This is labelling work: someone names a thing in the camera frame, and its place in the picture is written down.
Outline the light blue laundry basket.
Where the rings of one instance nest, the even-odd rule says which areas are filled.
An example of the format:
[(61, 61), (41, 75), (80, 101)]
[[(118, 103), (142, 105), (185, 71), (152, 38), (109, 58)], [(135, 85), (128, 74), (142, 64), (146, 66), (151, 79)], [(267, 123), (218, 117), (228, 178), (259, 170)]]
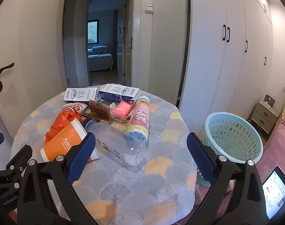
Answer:
[(263, 155), (263, 143), (255, 128), (242, 117), (228, 112), (208, 116), (194, 115), (194, 123), (204, 128), (202, 143), (217, 156), (224, 155), (235, 163), (252, 160), (258, 163)]

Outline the beige bedside table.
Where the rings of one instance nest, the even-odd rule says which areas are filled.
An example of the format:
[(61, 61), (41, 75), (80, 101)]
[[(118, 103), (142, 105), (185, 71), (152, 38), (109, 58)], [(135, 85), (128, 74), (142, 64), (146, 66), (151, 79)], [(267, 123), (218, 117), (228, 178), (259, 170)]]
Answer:
[(266, 102), (259, 101), (251, 116), (251, 120), (255, 122), (264, 132), (270, 134), (273, 129), (279, 112)]

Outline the pink yellow drink bottle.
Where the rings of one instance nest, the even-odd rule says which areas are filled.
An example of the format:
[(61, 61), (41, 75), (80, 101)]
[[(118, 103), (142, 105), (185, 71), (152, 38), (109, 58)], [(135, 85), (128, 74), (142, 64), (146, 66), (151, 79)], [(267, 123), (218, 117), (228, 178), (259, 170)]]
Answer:
[(149, 137), (150, 126), (150, 99), (142, 95), (134, 106), (128, 123), (127, 133), (136, 139), (146, 143)]

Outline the far room sofa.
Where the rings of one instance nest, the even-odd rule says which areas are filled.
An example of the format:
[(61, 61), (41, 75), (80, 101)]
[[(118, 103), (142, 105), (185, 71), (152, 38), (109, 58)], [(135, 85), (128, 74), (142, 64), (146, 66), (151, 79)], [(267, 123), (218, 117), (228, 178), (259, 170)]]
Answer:
[(87, 50), (87, 69), (89, 72), (112, 69), (112, 54), (108, 53), (107, 46), (94, 46)]

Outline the clear plastic water bottle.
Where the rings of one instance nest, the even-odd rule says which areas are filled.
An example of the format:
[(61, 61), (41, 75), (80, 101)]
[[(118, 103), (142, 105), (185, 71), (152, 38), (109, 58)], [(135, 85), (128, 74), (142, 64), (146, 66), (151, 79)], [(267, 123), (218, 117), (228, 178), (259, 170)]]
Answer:
[(141, 140), (91, 118), (85, 119), (83, 126), (95, 135), (98, 146), (126, 165), (140, 167), (146, 162), (146, 145)]

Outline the orange plastic bag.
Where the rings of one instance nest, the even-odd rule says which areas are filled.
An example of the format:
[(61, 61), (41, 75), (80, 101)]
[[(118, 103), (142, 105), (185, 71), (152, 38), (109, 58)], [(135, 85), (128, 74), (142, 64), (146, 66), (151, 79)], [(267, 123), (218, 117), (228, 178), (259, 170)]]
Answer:
[(49, 141), (51, 141), (61, 130), (63, 130), (74, 119), (79, 120), (80, 123), (83, 122), (80, 114), (77, 113), (76, 111), (74, 110), (62, 111), (55, 119), (49, 132), (45, 134), (45, 145)]

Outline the wall light switch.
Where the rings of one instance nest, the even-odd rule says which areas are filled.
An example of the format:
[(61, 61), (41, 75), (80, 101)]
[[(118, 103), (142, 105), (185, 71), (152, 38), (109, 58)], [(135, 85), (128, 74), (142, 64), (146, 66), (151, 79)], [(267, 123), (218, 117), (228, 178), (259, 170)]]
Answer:
[(145, 12), (146, 13), (154, 13), (154, 7), (151, 5), (146, 5), (145, 6)]

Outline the picture frame on nightstand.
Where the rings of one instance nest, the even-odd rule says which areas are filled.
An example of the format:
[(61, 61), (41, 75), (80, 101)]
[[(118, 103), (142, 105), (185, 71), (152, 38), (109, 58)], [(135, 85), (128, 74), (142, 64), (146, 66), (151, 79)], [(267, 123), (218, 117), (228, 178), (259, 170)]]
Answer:
[(264, 102), (265, 102), (266, 104), (268, 104), (270, 107), (273, 107), (273, 105), (274, 105), (274, 103), (275, 103), (275, 100), (274, 100), (271, 96), (265, 95), (265, 97), (264, 97)]

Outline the orange paper cup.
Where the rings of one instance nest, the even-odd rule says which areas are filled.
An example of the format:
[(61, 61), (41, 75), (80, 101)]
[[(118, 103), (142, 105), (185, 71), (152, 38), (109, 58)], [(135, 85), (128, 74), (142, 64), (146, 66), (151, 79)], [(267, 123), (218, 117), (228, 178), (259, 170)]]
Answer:
[(73, 146), (79, 145), (86, 135), (87, 132), (80, 121), (74, 119), (40, 150), (42, 159), (48, 162), (58, 155), (66, 155)]

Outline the pink packet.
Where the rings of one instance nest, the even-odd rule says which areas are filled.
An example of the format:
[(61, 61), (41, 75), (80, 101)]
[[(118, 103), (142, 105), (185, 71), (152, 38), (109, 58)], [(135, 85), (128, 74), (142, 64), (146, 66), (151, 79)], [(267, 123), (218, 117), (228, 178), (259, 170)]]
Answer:
[(112, 116), (113, 120), (119, 121), (119, 122), (126, 122), (128, 114), (132, 110), (132, 105), (125, 102), (120, 101), (117, 106), (110, 111), (110, 114)]

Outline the red white paper cup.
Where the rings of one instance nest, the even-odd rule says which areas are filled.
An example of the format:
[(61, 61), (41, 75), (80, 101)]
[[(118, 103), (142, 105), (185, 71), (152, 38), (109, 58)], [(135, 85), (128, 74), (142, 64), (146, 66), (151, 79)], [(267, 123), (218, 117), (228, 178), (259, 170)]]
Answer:
[(67, 103), (62, 107), (62, 111), (75, 111), (77, 113), (82, 113), (88, 107), (85, 103)]

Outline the white milk carton right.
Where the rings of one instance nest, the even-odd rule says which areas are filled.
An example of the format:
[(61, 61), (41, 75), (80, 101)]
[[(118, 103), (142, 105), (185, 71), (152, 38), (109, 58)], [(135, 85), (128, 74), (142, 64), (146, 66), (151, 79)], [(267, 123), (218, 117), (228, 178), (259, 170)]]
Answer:
[(99, 90), (99, 97), (102, 100), (114, 102), (124, 101), (134, 104), (139, 94), (139, 88), (128, 87), (119, 84), (106, 84)]

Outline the patterned fan-print tablecloth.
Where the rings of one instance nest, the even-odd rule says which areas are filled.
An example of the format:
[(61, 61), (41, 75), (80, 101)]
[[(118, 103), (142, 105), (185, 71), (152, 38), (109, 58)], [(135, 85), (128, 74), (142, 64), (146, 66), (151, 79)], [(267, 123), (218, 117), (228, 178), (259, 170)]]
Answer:
[(187, 148), (189, 130), (176, 106), (148, 94), (150, 129), (146, 157), (131, 167), (97, 148), (77, 195), (98, 224), (174, 224), (195, 204), (196, 164)]

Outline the white wardrobe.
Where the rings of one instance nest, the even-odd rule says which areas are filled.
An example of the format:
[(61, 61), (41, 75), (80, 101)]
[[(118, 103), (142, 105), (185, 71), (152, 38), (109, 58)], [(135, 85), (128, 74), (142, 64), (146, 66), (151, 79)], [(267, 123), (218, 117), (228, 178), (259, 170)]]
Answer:
[(200, 133), (218, 111), (248, 118), (265, 94), (272, 60), (267, 0), (191, 0), (190, 52), (180, 113)]

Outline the gold foil box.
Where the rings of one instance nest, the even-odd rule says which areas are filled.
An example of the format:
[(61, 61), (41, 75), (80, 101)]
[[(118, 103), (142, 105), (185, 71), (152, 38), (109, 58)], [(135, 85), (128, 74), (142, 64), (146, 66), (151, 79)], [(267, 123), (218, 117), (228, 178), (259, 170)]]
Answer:
[(80, 113), (81, 116), (91, 118), (99, 122), (105, 122), (111, 124), (113, 122), (110, 108), (97, 101), (89, 101), (87, 108)]

